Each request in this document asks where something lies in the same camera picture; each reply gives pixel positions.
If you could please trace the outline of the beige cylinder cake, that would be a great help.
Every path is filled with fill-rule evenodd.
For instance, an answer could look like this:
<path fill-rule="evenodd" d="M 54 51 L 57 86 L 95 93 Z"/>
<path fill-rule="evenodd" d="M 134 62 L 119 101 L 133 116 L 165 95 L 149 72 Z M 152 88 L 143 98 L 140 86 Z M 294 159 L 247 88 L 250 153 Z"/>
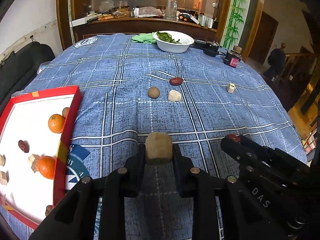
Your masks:
<path fill-rule="evenodd" d="M 145 141 L 146 163 L 148 165 L 161 165 L 171 162 L 172 149 L 172 139 L 167 133 L 150 133 Z"/>

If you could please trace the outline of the orange tangerine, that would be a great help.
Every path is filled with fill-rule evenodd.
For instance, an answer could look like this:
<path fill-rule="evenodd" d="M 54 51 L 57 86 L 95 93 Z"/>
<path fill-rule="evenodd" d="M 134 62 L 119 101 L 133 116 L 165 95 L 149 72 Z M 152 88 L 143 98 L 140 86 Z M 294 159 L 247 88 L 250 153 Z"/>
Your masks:
<path fill-rule="evenodd" d="M 65 124 L 65 118 L 59 114 L 53 114 L 48 120 L 48 128 L 51 132 L 60 134 Z"/>
<path fill-rule="evenodd" d="M 44 178 L 54 179 L 55 158 L 47 155 L 42 156 L 37 163 L 37 168 Z"/>

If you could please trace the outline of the white cake piece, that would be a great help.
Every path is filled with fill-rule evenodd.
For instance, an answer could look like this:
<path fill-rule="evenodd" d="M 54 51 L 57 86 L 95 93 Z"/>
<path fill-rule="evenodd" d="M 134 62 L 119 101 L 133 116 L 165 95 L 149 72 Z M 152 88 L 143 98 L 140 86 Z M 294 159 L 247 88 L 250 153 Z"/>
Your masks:
<path fill-rule="evenodd" d="M 182 95 L 180 92 L 176 91 L 176 90 L 171 90 L 168 93 L 168 100 L 170 102 L 179 102 L 182 98 Z"/>

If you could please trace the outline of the brown longan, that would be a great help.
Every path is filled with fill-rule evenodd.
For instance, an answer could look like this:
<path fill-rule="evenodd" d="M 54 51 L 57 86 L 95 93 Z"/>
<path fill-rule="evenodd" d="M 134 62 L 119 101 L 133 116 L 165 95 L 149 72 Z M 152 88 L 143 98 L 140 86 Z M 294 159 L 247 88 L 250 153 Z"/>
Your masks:
<path fill-rule="evenodd" d="M 148 89 L 148 96 L 150 98 L 156 99 L 160 96 L 160 90 L 157 87 L 150 87 Z"/>

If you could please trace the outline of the small white cube cake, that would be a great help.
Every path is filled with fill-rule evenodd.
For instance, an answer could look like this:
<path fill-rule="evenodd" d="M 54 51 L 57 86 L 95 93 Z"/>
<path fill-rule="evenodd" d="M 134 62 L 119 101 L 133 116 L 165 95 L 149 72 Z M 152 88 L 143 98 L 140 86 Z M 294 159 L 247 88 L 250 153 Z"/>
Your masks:
<path fill-rule="evenodd" d="M 235 90 L 235 84 L 229 83 L 229 85 L 227 87 L 227 92 L 232 94 L 232 93 L 234 93 L 234 90 Z"/>

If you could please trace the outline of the dark red date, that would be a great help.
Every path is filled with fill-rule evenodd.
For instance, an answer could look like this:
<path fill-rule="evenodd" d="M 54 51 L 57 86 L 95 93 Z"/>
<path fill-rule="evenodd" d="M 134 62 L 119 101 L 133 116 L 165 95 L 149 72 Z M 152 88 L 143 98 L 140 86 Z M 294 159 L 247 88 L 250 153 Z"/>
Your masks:
<path fill-rule="evenodd" d="M 227 135 L 227 138 L 234 140 L 235 142 L 238 142 L 238 143 L 241 142 L 241 137 L 239 135 L 229 134 Z"/>

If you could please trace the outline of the dark brown round fruit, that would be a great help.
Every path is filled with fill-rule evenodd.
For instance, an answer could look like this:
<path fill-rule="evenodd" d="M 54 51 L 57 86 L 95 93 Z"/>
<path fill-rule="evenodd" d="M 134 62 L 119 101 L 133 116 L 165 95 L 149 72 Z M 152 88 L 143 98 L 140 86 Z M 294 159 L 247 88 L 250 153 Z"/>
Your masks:
<path fill-rule="evenodd" d="M 53 209 L 53 206 L 52 205 L 48 205 L 46 207 L 45 215 L 48 216 L 51 213 L 52 209 Z"/>

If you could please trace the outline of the blue plaid tablecloth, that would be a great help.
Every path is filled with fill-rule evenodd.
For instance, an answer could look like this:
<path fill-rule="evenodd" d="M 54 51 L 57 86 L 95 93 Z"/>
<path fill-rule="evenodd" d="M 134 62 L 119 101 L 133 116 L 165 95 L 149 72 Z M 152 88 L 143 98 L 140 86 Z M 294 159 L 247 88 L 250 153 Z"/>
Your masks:
<path fill-rule="evenodd" d="M 181 77 L 172 86 L 169 80 Z M 235 84 L 228 93 L 229 83 Z M 305 152 L 293 122 L 273 90 L 250 66 L 236 68 L 189 48 L 166 53 L 155 44 L 133 43 L 125 34 L 82 40 L 42 63 L 23 94 L 78 86 L 82 101 L 71 137 L 84 153 L 67 159 L 67 185 L 99 178 L 121 167 L 151 132 L 168 133 L 183 155 L 212 176 L 238 174 L 238 164 L 220 147 L 229 133 L 279 148 L 302 162 Z M 150 87 L 160 96 L 148 96 Z M 168 93 L 181 93 L 170 102 Z"/>

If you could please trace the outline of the red white tray box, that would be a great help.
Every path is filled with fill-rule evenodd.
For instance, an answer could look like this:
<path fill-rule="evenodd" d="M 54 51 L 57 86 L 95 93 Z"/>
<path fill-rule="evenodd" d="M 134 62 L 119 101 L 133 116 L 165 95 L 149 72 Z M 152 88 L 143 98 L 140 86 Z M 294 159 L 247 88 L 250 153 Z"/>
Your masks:
<path fill-rule="evenodd" d="M 77 86 L 22 94 L 10 99 L 1 115 L 1 205 L 19 221 L 35 229 L 45 219 L 48 205 L 65 195 L 66 164 L 74 121 L 80 106 Z M 60 134 L 48 128 L 53 114 L 62 115 Z M 31 161 L 55 158 L 54 179 L 34 172 Z"/>

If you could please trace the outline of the dark jar pink label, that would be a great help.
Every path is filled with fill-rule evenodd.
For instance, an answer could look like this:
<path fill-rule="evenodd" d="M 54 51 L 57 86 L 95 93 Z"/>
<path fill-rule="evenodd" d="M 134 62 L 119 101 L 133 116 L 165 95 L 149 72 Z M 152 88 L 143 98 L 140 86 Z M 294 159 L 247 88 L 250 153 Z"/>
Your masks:
<path fill-rule="evenodd" d="M 241 47 L 234 45 L 233 49 L 227 51 L 225 59 L 223 60 L 224 64 L 236 68 L 242 59 L 241 51 Z"/>

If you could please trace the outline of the black electronic device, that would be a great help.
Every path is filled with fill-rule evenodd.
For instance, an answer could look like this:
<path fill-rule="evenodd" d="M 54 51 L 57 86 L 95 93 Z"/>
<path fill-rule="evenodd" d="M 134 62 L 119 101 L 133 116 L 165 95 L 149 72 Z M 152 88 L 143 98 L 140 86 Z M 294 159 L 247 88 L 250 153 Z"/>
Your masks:
<path fill-rule="evenodd" d="M 202 50 L 206 55 L 211 57 L 219 55 L 220 45 L 216 41 L 195 40 L 192 47 Z"/>

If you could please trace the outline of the white bowl with greens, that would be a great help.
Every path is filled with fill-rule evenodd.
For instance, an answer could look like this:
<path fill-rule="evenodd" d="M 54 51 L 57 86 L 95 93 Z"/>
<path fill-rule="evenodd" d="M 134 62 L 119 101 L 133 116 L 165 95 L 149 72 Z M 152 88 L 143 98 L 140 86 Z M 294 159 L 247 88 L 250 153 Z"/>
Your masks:
<path fill-rule="evenodd" d="M 157 31 L 153 33 L 160 50 L 167 53 L 184 53 L 194 43 L 194 39 L 178 31 Z"/>

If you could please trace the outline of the green cloth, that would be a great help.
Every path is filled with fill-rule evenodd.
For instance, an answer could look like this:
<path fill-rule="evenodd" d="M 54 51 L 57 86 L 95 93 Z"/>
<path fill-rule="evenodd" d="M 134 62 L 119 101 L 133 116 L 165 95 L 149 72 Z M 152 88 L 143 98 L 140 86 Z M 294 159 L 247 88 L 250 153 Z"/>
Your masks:
<path fill-rule="evenodd" d="M 132 36 L 132 42 L 133 43 L 155 44 L 157 41 L 153 37 L 153 33 L 141 33 L 141 34 Z"/>

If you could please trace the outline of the black sofa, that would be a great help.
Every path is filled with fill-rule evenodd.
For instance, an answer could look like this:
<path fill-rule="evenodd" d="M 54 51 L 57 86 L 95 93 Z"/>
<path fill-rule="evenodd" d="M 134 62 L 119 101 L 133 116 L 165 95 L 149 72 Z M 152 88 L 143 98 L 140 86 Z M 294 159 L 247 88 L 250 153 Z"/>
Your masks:
<path fill-rule="evenodd" d="M 36 77 L 39 66 L 55 59 L 55 55 L 46 44 L 31 42 L 18 52 L 12 52 L 1 63 L 0 102 L 4 111 L 11 95 L 23 90 Z"/>

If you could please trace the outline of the wooden sideboard cabinet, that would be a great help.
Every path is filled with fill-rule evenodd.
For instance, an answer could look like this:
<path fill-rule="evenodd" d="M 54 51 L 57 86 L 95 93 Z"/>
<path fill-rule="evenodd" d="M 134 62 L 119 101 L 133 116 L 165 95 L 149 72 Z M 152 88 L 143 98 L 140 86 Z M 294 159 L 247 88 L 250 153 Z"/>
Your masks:
<path fill-rule="evenodd" d="M 265 0 L 56 0 L 63 49 L 98 34 L 180 31 L 196 40 L 239 46 L 247 59 Z"/>

